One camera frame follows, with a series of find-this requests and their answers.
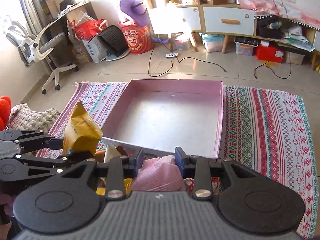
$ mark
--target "gray ribbed plate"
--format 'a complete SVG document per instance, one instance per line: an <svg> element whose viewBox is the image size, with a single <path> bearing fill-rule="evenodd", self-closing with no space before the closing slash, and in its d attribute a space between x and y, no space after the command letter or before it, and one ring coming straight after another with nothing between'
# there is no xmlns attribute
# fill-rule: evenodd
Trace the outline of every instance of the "gray ribbed plate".
<svg viewBox="0 0 320 240"><path fill-rule="evenodd" d="M45 236L23 231L18 240L300 240L294 232L256 236L225 223L209 202L191 199L186 192L133 192L110 202L100 217L76 232Z"/></svg>
<svg viewBox="0 0 320 240"><path fill-rule="evenodd" d="M0 160L12 158L18 153L21 153L19 144L12 141L0 141Z"/></svg>

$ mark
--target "power strip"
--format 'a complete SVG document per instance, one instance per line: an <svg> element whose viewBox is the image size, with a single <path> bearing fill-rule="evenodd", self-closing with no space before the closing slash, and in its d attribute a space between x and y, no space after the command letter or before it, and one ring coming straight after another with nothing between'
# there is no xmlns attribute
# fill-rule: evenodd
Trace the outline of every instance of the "power strip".
<svg viewBox="0 0 320 240"><path fill-rule="evenodd" d="M177 57L178 53L168 53L167 55L165 55L166 58L171 58L171 57Z"/></svg>

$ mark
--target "wooden table leg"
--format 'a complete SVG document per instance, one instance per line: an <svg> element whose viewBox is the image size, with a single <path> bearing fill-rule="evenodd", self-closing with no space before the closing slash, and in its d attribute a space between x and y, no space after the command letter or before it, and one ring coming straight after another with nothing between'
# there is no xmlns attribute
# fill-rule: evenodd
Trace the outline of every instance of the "wooden table leg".
<svg viewBox="0 0 320 240"><path fill-rule="evenodd" d="M195 35L196 35L196 33L189 33L189 39L191 41L191 44L192 44L195 52L198 52L198 47L197 47Z"/></svg>
<svg viewBox="0 0 320 240"><path fill-rule="evenodd" d="M316 59L317 59L317 54L314 53L314 54L312 55L312 62L311 62L311 68L312 68L313 70L316 69Z"/></svg>
<svg viewBox="0 0 320 240"><path fill-rule="evenodd" d="M224 35L223 45L222 45L222 53L225 54L227 44L228 44L229 35Z"/></svg>
<svg viewBox="0 0 320 240"><path fill-rule="evenodd" d="M168 39L170 40L169 41L169 50L170 51L172 51L172 39L171 39L171 37L172 37L172 33L168 33Z"/></svg>

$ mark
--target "wooden drawer handle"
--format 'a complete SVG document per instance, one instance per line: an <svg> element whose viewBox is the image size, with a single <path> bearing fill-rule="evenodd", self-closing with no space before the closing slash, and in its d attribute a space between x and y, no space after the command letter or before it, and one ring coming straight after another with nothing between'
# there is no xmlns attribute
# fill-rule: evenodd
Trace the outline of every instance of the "wooden drawer handle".
<svg viewBox="0 0 320 240"><path fill-rule="evenodd" d="M240 21L238 21L238 20L221 19L221 21L222 21L223 23L226 23L226 24L236 24L236 25L240 25Z"/></svg>

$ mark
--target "embroidered tablecloth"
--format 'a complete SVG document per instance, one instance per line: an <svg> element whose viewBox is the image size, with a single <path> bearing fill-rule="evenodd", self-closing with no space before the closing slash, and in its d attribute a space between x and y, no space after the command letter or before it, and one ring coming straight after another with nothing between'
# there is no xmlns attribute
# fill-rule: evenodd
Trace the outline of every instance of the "embroidered tablecloth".
<svg viewBox="0 0 320 240"><path fill-rule="evenodd" d="M63 137L74 105L82 101L101 127L127 83L82 82L50 130ZM278 90L224 86L220 158L229 157L292 188L306 211L297 233L313 236L318 206L314 148L301 97ZM100 142L98 149L104 149ZM40 150L39 157L56 158L60 150Z"/></svg>

